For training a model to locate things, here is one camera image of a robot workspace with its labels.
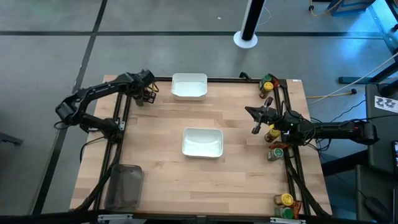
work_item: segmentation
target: wooden table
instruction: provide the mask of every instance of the wooden table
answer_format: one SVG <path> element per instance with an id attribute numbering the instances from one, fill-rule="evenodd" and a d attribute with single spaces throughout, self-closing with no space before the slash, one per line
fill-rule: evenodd
<path id="1" fill-rule="evenodd" d="M 105 76 L 104 80 L 114 78 Z M 287 80 L 287 84 L 292 109 L 309 119 L 302 82 Z M 257 84 L 209 83 L 204 101 L 175 101 L 171 82 L 157 82 L 157 86 L 160 92 L 153 105 L 131 103 L 123 142 L 121 164 L 139 165 L 144 171 L 141 201 L 135 212 L 272 216 L 273 196 L 288 192 L 288 185 L 284 161 L 266 159 L 269 143 L 263 137 L 268 126 L 263 124 L 259 134 L 251 134 L 254 121 L 244 107 L 264 103 L 258 97 Z M 98 100 L 95 116 L 112 117 L 116 96 Z M 185 157 L 181 147 L 186 127 L 222 130 L 223 155 L 219 159 Z M 100 136 L 90 134 L 88 141 Z M 96 185 L 105 146 L 106 141 L 101 141 L 86 147 L 71 208 L 79 206 Z M 318 152 L 300 147 L 300 153 L 309 191 L 331 213 Z M 296 193 L 300 198 L 297 186 Z"/>

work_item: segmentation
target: concrete floor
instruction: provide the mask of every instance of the concrete floor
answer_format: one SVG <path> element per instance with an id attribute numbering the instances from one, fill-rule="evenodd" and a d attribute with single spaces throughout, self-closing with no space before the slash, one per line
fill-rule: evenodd
<path id="1" fill-rule="evenodd" d="M 101 0 L 3 0 L 0 31 L 91 31 L 100 5 Z M 316 3 L 316 11 L 322 12 L 327 5 Z M 268 0 L 266 6 L 272 17 L 260 31 L 379 32 L 369 10 L 344 17 L 312 17 L 305 1 Z M 243 0 L 109 1 L 99 31 L 237 31 L 245 8 Z M 374 9 L 389 30 L 395 20 L 385 2 L 377 0 Z M 56 135 L 54 108 L 71 93 L 89 38 L 0 35 L 0 131 L 25 140 L 17 148 L 0 144 L 0 215 L 30 212 Z M 390 56 L 381 38 L 259 37 L 254 49 L 241 50 L 225 35 L 98 36 L 82 86 L 101 82 L 105 74 L 142 68 L 155 75 L 199 72 L 209 77 L 237 77 L 245 71 L 252 77 L 272 73 L 279 78 L 302 79 L 308 96 L 324 95 L 341 86 L 338 77 L 360 77 Z M 310 114 L 329 121 L 363 99 L 363 90 L 325 99 L 310 106 Z M 93 108 L 94 104 L 90 105 L 88 112 Z M 340 120 L 365 114 L 363 104 Z M 68 210 L 79 169 L 79 149 L 85 141 L 86 134 L 79 128 L 68 130 L 44 212 Z M 351 141 L 333 141 L 325 154 L 333 159 L 363 149 Z M 333 178 L 326 181 L 328 186 L 349 188 Z M 339 199 L 346 200 L 349 195 L 340 193 L 330 191 L 331 202 L 351 210 Z"/>

